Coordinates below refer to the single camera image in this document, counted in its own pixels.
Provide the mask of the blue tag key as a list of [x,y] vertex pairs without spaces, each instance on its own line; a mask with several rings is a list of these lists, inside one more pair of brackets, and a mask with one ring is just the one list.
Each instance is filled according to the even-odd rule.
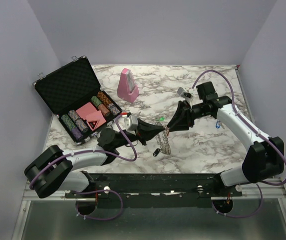
[[223,123],[222,123],[220,120],[216,121],[215,127],[216,127],[217,129],[220,129],[220,128],[225,129]]

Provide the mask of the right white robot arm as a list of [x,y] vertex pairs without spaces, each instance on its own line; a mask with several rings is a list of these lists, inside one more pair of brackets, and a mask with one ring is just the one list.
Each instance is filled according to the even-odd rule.
[[224,196],[231,186],[261,182],[284,171],[284,162],[277,153],[284,151],[284,142],[279,137],[259,132],[253,123],[245,124],[241,120],[243,114],[234,111],[235,107],[228,96],[218,96],[212,82],[200,84],[196,89],[202,102],[190,105],[186,100],[179,101],[167,125],[169,131],[186,131],[193,127],[196,119],[211,116],[231,130],[247,150],[241,166],[215,176],[215,194]]

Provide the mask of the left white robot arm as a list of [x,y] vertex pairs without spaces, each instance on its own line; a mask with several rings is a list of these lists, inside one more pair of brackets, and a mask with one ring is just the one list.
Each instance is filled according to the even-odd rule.
[[80,169],[108,165],[115,159],[134,162],[138,153],[133,143],[139,141],[145,145],[165,129],[139,118],[127,117],[126,129],[121,128],[118,119],[114,122],[118,129],[102,130],[95,146],[74,151],[62,150],[57,145],[48,147],[24,170],[29,188],[41,199],[57,190],[74,190],[87,198],[93,194],[94,186]]

